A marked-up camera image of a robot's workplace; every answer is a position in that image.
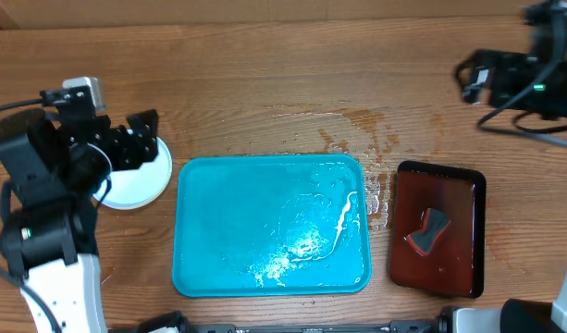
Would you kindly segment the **light blue plate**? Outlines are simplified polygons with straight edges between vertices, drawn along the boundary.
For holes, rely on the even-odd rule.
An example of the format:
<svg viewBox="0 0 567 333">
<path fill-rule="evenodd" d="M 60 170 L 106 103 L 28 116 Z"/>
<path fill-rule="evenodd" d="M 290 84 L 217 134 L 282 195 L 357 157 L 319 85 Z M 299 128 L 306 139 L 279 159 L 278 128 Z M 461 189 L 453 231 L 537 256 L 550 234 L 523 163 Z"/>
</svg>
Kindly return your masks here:
<svg viewBox="0 0 567 333">
<path fill-rule="evenodd" d="M 106 197 L 103 181 L 93 198 L 102 199 L 103 205 L 117 210 L 137 209 L 154 201 L 166 189 L 173 169 L 168 147 L 162 139 L 156 140 L 158 153 L 153 162 L 143 163 L 134 170 L 113 171 L 109 175 L 111 189 Z"/>
</svg>

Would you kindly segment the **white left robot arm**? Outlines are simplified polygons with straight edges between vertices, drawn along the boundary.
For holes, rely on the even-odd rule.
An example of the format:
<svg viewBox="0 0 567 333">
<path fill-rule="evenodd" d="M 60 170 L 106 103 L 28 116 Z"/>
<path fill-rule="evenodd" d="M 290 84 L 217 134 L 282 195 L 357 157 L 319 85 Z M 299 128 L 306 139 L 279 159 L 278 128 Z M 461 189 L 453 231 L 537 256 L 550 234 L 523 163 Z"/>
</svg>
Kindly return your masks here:
<svg viewBox="0 0 567 333">
<path fill-rule="evenodd" d="M 19 288 L 40 332 L 105 332 L 95 238 L 114 171 L 157 156 L 153 109 L 112 127 L 98 79 L 66 80 L 36 99 L 0 105 L 0 277 Z"/>
</svg>

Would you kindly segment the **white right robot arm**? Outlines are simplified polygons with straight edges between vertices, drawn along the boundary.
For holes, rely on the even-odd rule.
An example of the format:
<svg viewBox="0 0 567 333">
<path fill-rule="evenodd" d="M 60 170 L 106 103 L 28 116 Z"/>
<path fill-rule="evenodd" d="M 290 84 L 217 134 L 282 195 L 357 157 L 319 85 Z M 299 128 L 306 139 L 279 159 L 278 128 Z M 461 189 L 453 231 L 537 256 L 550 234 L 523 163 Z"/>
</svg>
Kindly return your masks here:
<svg viewBox="0 0 567 333">
<path fill-rule="evenodd" d="M 476 127 L 567 148 L 567 1 L 528 6 L 524 22 L 533 27 L 527 53 L 477 49 L 454 69 L 467 104 L 489 90 L 492 111 Z M 509 299 L 500 308 L 444 309 L 439 332 L 567 332 L 567 270 L 553 302 Z"/>
</svg>

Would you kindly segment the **teal plastic tray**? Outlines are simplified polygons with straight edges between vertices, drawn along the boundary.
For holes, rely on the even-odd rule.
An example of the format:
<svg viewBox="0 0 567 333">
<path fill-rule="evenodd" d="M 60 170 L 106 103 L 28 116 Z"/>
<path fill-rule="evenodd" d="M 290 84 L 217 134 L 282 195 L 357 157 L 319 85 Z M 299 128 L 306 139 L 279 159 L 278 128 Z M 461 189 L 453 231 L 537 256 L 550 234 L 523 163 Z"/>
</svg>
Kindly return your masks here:
<svg viewBox="0 0 567 333">
<path fill-rule="evenodd" d="M 172 282 L 191 298 L 354 293 L 372 275 L 346 154 L 202 157 L 179 173 Z"/>
</svg>

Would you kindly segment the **dark brown tray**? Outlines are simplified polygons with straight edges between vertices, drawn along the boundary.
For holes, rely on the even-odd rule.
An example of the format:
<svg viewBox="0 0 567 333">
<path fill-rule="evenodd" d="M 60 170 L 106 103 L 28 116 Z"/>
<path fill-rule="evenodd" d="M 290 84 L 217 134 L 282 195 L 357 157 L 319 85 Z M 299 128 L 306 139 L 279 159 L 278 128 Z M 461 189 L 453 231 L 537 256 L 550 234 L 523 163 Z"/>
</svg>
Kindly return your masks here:
<svg viewBox="0 0 567 333">
<path fill-rule="evenodd" d="M 487 181 L 476 170 L 416 161 L 399 164 L 388 259 L 390 279 L 403 287 L 475 299 L 484 291 Z M 450 225 L 427 256 L 404 239 L 427 208 Z"/>
</svg>

